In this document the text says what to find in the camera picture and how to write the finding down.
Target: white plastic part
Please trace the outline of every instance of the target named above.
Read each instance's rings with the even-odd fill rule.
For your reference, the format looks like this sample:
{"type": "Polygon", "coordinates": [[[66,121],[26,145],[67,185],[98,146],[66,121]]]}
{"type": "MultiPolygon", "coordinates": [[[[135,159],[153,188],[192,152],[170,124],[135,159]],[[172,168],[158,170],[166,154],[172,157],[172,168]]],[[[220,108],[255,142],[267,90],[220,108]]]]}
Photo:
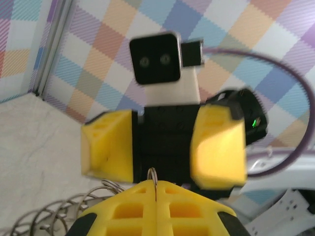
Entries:
{"type": "Polygon", "coordinates": [[[272,207],[245,225],[251,236],[297,236],[315,226],[299,191],[288,189],[272,207]]]}
{"type": "MultiPolygon", "coordinates": [[[[283,161],[292,149],[283,150],[283,154],[277,154],[274,149],[272,157],[268,154],[264,158],[248,161],[248,172],[261,172],[275,166],[283,161]]],[[[292,165],[275,173],[262,178],[249,178],[240,194],[255,190],[265,189],[315,189],[315,155],[302,154],[292,165]]]]}
{"type": "Polygon", "coordinates": [[[183,68],[177,82],[143,86],[146,106],[199,104],[200,95],[196,70],[183,68]]]}

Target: yellow 3d-printed part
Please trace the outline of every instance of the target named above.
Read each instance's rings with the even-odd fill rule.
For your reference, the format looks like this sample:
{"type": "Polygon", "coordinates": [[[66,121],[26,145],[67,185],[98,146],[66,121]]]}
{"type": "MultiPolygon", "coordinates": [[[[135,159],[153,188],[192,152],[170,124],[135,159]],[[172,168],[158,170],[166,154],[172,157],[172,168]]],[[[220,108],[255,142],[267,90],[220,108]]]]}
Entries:
{"type": "Polygon", "coordinates": [[[227,206],[175,184],[157,182],[157,236],[230,236],[218,213],[227,206]]]}
{"type": "Polygon", "coordinates": [[[153,180],[139,183],[85,210],[80,218],[91,213],[96,214],[96,219],[86,236],[155,236],[157,213],[153,180]]]}
{"type": "Polygon", "coordinates": [[[133,182],[131,110],[104,113],[81,127],[81,172],[133,182]]]}
{"type": "Polygon", "coordinates": [[[191,177],[203,189],[226,189],[246,181],[244,119],[228,106],[199,109],[190,147],[191,177]]]}

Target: plaid wallpaper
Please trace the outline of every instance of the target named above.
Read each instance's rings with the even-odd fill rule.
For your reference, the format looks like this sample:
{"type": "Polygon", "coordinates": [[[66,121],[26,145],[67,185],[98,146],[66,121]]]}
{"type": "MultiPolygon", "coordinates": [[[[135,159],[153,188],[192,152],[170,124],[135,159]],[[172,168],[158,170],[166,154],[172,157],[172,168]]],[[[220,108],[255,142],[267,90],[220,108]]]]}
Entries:
{"type": "Polygon", "coordinates": [[[0,102],[32,91],[56,2],[0,0],[0,102]]]}
{"type": "MultiPolygon", "coordinates": [[[[283,59],[315,83],[313,0],[77,1],[45,99],[84,122],[107,109],[141,110],[129,40],[174,30],[205,46],[254,50],[283,59]]],[[[252,59],[213,56],[198,70],[202,99],[244,85],[268,110],[269,134],[259,146],[295,146],[308,122],[304,92],[287,74],[252,59]]]]}

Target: metal spring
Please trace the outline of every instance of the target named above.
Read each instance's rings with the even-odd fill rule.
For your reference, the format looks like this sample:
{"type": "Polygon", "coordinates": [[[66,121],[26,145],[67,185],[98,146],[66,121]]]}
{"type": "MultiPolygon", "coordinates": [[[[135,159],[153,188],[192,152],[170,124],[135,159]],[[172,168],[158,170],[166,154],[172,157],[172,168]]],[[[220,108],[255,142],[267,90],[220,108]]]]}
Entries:
{"type": "MultiPolygon", "coordinates": [[[[158,177],[154,168],[149,169],[147,179],[152,179],[156,188],[158,177]]],[[[93,192],[99,189],[107,189],[113,195],[116,195],[125,190],[119,184],[107,179],[102,179],[101,183],[101,186],[95,187],[87,193],[76,194],[65,200],[47,204],[41,209],[25,213],[16,220],[11,228],[0,229],[0,236],[64,236],[78,218],[80,212],[111,197],[97,197],[92,194],[93,192]],[[33,217],[30,221],[27,221],[27,217],[31,215],[33,217]]]]}

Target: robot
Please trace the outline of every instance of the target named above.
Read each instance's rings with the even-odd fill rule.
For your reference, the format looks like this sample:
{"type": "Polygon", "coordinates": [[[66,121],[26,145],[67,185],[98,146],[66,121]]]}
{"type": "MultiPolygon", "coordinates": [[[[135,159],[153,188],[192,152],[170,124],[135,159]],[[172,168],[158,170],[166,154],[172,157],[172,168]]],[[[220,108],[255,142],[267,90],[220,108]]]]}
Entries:
{"type": "Polygon", "coordinates": [[[81,171],[136,185],[84,211],[68,236],[262,235],[214,200],[247,185],[246,146],[266,136],[268,119],[248,88],[200,102],[194,67],[203,64],[202,52],[202,40],[181,43],[171,32],[131,40],[144,113],[104,112],[84,124],[81,171]],[[152,167],[159,181],[147,180],[152,167]]]}

